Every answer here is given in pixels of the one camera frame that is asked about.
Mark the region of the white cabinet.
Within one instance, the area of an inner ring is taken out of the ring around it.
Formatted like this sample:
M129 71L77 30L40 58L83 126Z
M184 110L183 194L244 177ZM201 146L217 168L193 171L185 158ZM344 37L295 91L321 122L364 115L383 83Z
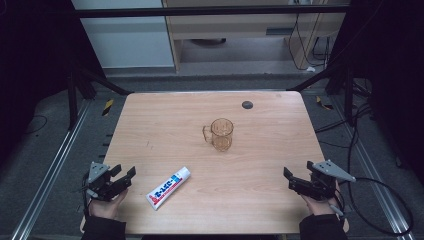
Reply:
M76 10L162 8L162 0L71 0ZM82 18L104 69L173 67L164 17Z

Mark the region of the white toothpaste tube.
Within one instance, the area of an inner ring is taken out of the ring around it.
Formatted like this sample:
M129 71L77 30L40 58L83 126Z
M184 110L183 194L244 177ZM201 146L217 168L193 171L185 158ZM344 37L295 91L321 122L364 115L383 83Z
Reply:
M146 195L147 201L154 210L158 210L160 206L173 194L189 177L191 172L187 167L182 167L180 170L171 175L166 181L157 186Z

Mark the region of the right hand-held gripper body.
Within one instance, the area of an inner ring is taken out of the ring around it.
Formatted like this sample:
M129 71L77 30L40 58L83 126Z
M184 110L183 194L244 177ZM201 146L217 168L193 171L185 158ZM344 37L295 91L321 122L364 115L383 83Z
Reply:
M331 160L314 163L315 172L309 180L295 177L289 181L289 188L300 195L311 197L317 201L328 200L335 196L336 181L355 182L356 178L337 166Z

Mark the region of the wooden desk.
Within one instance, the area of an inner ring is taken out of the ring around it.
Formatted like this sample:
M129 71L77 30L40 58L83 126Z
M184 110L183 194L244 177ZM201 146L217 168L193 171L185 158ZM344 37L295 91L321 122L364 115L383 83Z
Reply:
M225 152L202 133L218 118L234 125ZM283 169L306 179L323 159L299 93L245 91L129 95L105 162L136 168L116 217L129 234L281 234L311 215ZM146 195L182 167L191 176L154 210Z

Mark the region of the clear amber glass mug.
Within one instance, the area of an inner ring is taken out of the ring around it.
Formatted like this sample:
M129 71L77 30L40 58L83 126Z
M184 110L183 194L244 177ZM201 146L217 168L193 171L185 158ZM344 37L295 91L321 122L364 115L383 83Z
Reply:
M225 152L231 147L233 132L234 125L226 118L215 119L202 129L205 142L220 152Z

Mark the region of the black metal stand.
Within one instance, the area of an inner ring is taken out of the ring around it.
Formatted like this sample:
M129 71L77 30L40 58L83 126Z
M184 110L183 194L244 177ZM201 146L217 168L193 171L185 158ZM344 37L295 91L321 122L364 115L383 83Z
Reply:
M78 122L77 92L80 92L84 99L89 100L94 99L97 94L95 88L91 84L92 81L99 83L119 95L125 96L131 94L131 91L115 85L105 77L89 71L78 64L72 64L69 76L67 77L70 130L72 130Z
M353 69L348 63L344 61L330 63L326 69L303 83L288 88L288 91L301 92L323 79L328 79L325 91L330 95L344 89L344 117L353 126Z

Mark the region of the yellow black striped tape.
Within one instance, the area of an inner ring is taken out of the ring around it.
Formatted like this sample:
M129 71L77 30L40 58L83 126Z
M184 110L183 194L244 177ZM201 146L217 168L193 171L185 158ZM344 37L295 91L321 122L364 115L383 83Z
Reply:
M113 102L114 102L113 99L109 99L109 100L106 101L105 107L104 107L104 109L102 111L102 116L107 116L108 115L108 113L109 113L109 111L110 111L110 109L111 109L111 107L113 105Z

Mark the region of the person's right hand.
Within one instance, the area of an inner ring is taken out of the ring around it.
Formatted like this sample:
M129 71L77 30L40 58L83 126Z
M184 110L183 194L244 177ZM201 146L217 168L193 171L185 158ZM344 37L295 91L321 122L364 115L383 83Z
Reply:
M311 197L302 195L302 199L305 201L309 213L312 215L319 216L336 213L335 208L338 206L336 198L317 201Z

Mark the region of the black horizontal bar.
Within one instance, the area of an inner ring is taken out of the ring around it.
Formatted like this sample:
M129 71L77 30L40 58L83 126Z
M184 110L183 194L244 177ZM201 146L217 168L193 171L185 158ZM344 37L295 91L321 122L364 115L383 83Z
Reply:
M344 13L350 5L285 5L285 6L205 6L135 9L88 9L74 10L72 15L80 18L113 17L160 17L160 16L218 16L249 14L301 14L301 13Z

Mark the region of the aluminium floor rail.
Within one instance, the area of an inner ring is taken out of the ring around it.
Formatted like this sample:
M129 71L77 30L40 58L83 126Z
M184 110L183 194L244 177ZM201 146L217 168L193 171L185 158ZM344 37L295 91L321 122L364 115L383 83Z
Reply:
M351 142L348 147L347 170L351 170L351 156L352 153L355 153L356 159L361 164L362 171L365 174L364 177L356 176L356 182L364 181L371 186L391 230L385 230L376 224L373 224L361 213L355 203L355 199L353 198L351 184L348 184L347 188L352 209L366 224L382 234L391 236L397 240L416 240L412 232L414 227L414 217L407 203L394 189L383 182L362 141L360 140L359 135L357 134L357 128L351 127L347 123L347 120L344 117L342 103L335 97L331 97L330 100L333 103L335 111L341 118L341 123L344 125L344 129L351 137Z
M66 162L69 152L80 132L80 129L86 119L87 113L91 107L91 100L83 100L82 106L78 110L75 125L66 132L55 157L52 160L42 182L40 183L31 203L29 204L25 214L16 226L10 240L27 240L30 233L50 195L54 183L60 174L60 171Z

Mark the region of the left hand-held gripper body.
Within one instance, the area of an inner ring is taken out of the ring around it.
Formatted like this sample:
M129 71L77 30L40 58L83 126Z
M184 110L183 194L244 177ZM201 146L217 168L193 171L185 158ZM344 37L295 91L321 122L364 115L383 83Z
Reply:
M115 196L128 187L122 185L122 178L112 181L110 168L106 164L92 162L88 172L85 185L86 193L92 198L100 201L111 201Z

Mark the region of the person's left hand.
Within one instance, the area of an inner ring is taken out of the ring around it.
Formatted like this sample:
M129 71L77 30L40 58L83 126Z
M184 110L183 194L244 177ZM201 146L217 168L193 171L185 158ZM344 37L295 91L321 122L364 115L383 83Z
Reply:
M124 190L111 201L92 200L89 204L89 215L105 219L115 220L119 207L128 194L128 190Z

